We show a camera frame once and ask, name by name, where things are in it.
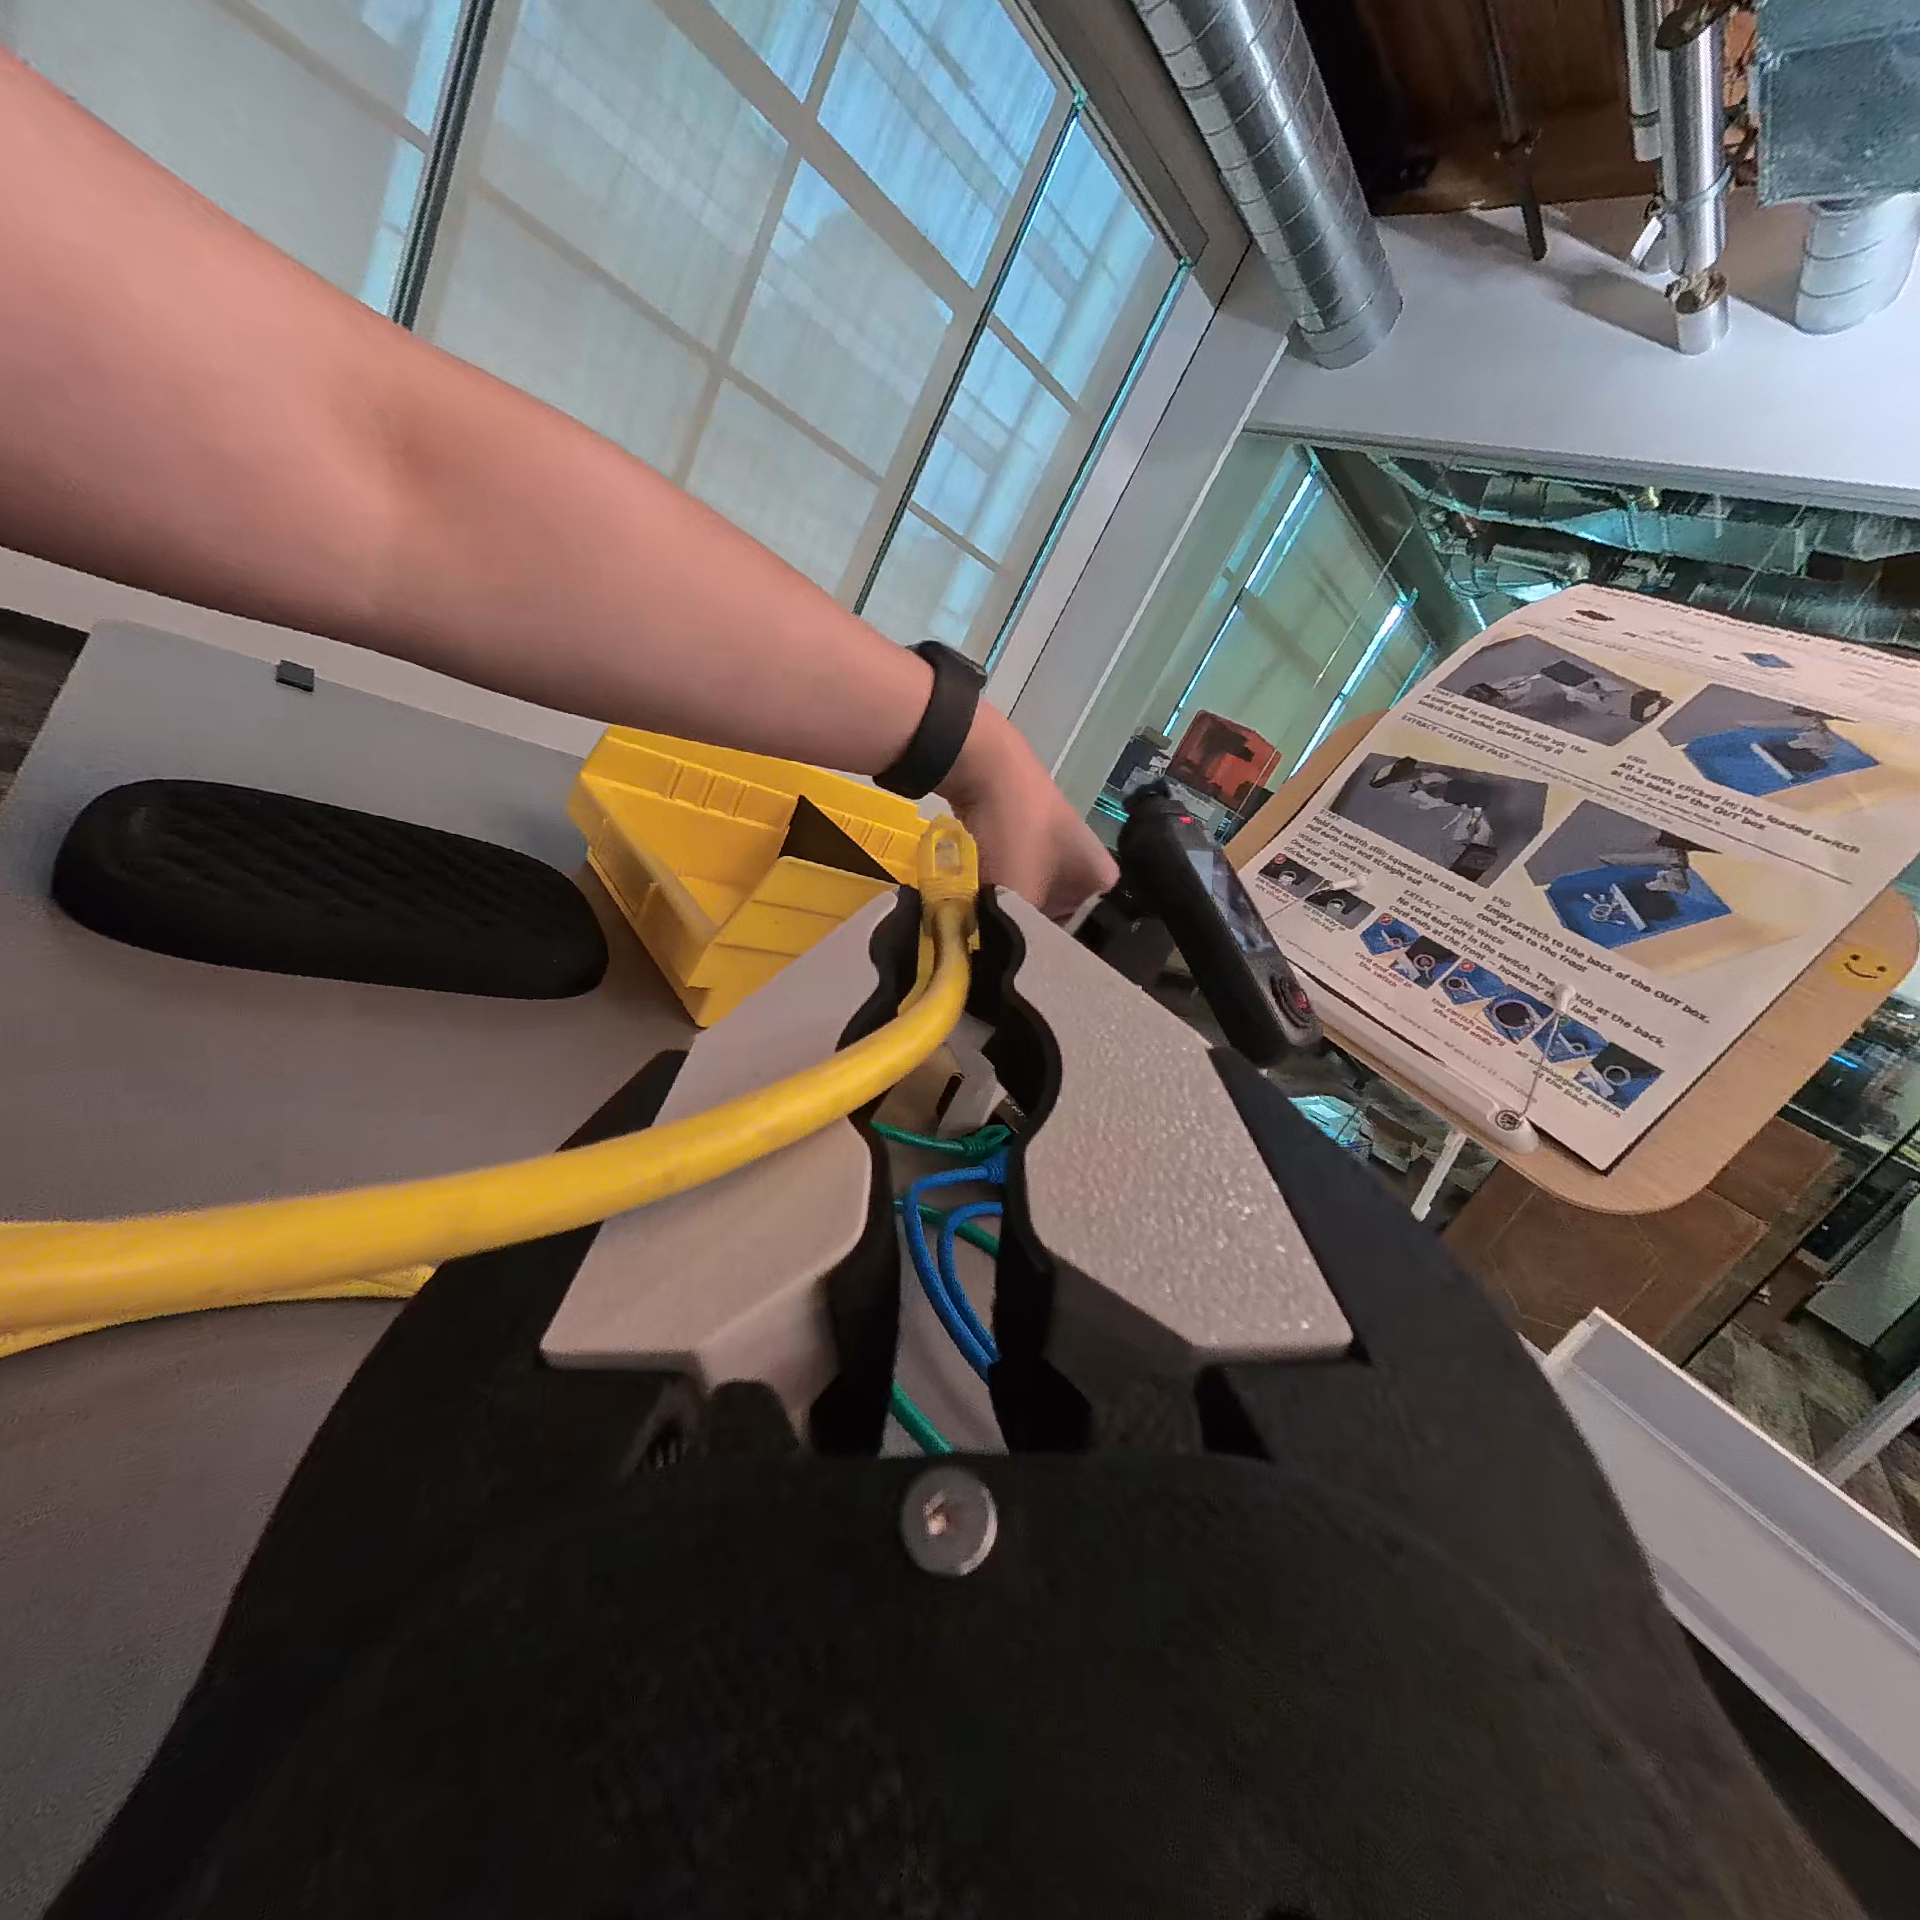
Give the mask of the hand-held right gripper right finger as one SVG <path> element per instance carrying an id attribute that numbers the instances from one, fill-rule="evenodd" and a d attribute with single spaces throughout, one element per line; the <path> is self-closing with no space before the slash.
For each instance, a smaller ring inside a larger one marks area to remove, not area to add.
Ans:
<path id="1" fill-rule="evenodd" d="M 1259 1070 L 1001 886 L 981 900 L 981 1018 L 1021 1122 L 989 1367 L 1011 1451 L 1195 1451 L 1231 1372 L 1355 1355 L 1272 1168 Z"/>

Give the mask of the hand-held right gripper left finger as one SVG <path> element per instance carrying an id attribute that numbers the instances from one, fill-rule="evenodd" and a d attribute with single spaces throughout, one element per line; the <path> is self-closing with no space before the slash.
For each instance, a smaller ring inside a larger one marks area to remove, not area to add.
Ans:
<path id="1" fill-rule="evenodd" d="M 661 1122 L 829 1060 L 891 1022 L 915 976 L 915 891 L 858 908 L 685 1053 Z M 846 1116 L 594 1236 L 541 1338 L 574 1374 L 767 1386 L 822 1453 L 883 1449 L 900 1345 L 887 1157 Z"/>

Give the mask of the person's left forearm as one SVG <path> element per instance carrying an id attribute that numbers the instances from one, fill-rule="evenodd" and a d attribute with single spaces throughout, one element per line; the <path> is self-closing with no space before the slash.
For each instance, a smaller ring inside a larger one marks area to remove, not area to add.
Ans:
<path id="1" fill-rule="evenodd" d="M 528 703 L 876 775 L 931 667 L 4 55 L 4 548 Z"/>

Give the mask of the person's left hand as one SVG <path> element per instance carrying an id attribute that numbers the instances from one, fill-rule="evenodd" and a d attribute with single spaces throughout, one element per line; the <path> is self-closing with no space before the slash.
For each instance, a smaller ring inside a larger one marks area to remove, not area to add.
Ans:
<path id="1" fill-rule="evenodd" d="M 983 707 L 939 785 L 976 845 L 979 876 L 1060 926 L 1075 926 L 1119 880 L 1114 856 L 996 707 Z"/>

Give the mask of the black wristband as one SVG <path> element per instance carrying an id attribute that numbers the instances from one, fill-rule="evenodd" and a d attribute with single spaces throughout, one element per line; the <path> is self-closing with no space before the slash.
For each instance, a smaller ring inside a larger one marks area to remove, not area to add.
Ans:
<path id="1" fill-rule="evenodd" d="M 946 789 L 972 735 L 989 678 L 979 662 L 942 639 L 923 639 L 910 653 L 928 667 L 927 701 L 900 753 L 872 782 L 881 791 L 918 804 Z"/>

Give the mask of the white sheet clip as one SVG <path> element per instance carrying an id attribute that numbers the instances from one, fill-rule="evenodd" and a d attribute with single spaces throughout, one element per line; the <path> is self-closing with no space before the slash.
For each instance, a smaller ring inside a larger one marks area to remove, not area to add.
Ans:
<path id="1" fill-rule="evenodd" d="M 1484 1094 L 1480 1113 L 1474 1122 L 1480 1132 L 1503 1139 L 1516 1152 L 1534 1152 L 1540 1142 L 1533 1124 L 1533 1110 L 1553 1063 L 1561 1027 L 1573 1013 L 1573 1001 L 1575 981 L 1569 979 L 1553 991 L 1549 1004 L 1527 994 L 1509 991 L 1490 999 L 1484 1009 L 1484 1018 L 1496 1039 L 1533 1047 L 1533 1068 L 1524 1091 L 1516 1098 L 1495 1091 Z"/>

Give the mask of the black wrist rest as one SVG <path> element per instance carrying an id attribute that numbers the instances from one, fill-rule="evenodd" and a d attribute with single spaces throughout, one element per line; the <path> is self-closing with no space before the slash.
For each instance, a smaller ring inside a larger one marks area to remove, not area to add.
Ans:
<path id="1" fill-rule="evenodd" d="M 564 999 L 611 966 L 585 891 L 531 854 L 221 779 L 89 800 L 50 897 L 129 947 L 289 978 Z"/>

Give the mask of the large glass window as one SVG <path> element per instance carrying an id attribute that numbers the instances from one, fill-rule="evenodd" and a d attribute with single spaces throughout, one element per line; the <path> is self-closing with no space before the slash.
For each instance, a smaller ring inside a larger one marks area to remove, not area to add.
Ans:
<path id="1" fill-rule="evenodd" d="M 1039 3 L 6 1 L 375 314 L 991 667 L 1188 280 Z"/>

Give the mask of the silver ceiling pipes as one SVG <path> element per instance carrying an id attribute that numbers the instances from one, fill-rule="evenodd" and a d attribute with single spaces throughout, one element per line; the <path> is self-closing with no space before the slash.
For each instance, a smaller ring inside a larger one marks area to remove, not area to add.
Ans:
<path id="1" fill-rule="evenodd" d="M 1915 1 L 1620 3 L 1635 153 L 1653 198 L 1633 252 L 1665 271 L 1674 344 L 1713 351 L 1733 317 L 1730 205 L 1806 210 L 1791 321 L 1850 332 L 1907 290 L 1918 248 Z"/>

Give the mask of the orange printer enclosure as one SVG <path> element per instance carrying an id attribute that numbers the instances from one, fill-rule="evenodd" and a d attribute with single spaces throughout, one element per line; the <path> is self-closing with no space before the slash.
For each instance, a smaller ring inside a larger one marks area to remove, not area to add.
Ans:
<path id="1" fill-rule="evenodd" d="M 1278 763 L 1280 750 L 1261 732 L 1200 710 L 1172 748 L 1166 779 L 1222 845 L 1272 795 Z"/>

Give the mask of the white metal rail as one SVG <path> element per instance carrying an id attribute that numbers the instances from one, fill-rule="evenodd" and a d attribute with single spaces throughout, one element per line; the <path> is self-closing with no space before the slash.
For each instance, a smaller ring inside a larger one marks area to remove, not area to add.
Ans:
<path id="1" fill-rule="evenodd" d="M 1603 1310 L 1540 1366 L 1674 1620 L 1917 1841 L 1917 1547 Z"/>

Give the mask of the silver ribbed air duct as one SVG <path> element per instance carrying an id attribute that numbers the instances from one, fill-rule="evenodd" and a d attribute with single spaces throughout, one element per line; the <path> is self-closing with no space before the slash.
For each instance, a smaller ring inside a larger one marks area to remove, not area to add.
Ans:
<path id="1" fill-rule="evenodd" d="M 1375 353 L 1404 299 L 1294 1 L 1136 1 L 1146 35 L 1326 372 Z"/>

